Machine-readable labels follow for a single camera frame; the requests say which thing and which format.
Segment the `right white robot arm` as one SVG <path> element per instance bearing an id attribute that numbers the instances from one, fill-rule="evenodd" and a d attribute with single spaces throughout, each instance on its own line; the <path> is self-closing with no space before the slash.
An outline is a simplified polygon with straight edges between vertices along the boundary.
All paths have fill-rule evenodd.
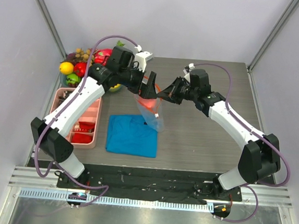
<path id="1" fill-rule="evenodd" d="M 265 135 L 236 115 L 225 97 L 212 91 L 204 69 L 195 69 L 184 77 L 177 77 L 157 95 L 175 104 L 181 104 L 183 100 L 192 101 L 199 111 L 218 123 L 242 150 L 237 166 L 213 180 L 211 191 L 215 198 L 224 199 L 235 187 L 256 183 L 280 170 L 277 137 Z"/>

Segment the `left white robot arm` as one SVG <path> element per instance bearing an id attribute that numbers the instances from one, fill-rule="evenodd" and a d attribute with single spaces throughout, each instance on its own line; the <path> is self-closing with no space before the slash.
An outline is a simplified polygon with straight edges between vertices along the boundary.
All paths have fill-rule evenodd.
<path id="1" fill-rule="evenodd" d="M 67 172 L 69 182 L 76 189 L 87 184 L 85 166 L 74 154 L 73 145 L 66 139 L 74 124 L 84 112 L 110 88 L 121 84 L 133 94 L 144 99 L 157 97 L 154 80 L 143 82 L 146 66 L 153 54 L 143 51 L 140 46 L 133 53 L 122 46 L 115 46 L 105 65 L 95 63 L 88 67 L 87 77 L 52 113 L 43 119 L 35 117 L 31 122 L 34 152 L 43 151 L 53 163 Z"/>

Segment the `clear zip top bag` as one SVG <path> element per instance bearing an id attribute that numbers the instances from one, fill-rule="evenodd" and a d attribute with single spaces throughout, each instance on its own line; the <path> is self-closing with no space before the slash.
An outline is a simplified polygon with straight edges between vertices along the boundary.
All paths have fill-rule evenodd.
<path id="1" fill-rule="evenodd" d="M 144 118 L 145 123 L 155 131 L 162 132 L 164 130 L 164 121 L 162 115 L 162 99 L 161 98 L 156 99 L 157 111 L 150 111 L 148 109 L 145 109 L 138 103 L 138 100 L 142 97 L 140 97 L 138 94 L 135 94 L 134 98 L 137 103 L 137 107 L 142 117 Z"/>

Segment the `pink peach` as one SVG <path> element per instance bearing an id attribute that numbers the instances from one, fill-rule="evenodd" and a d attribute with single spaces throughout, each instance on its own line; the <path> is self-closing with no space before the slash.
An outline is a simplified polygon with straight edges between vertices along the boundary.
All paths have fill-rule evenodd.
<path id="1" fill-rule="evenodd" d="M 149 111 L 157 111 L 157 100 L 156 99 L 140 98 L 138 100 L 138 103 L 145 109 L 148 109 Z"/>

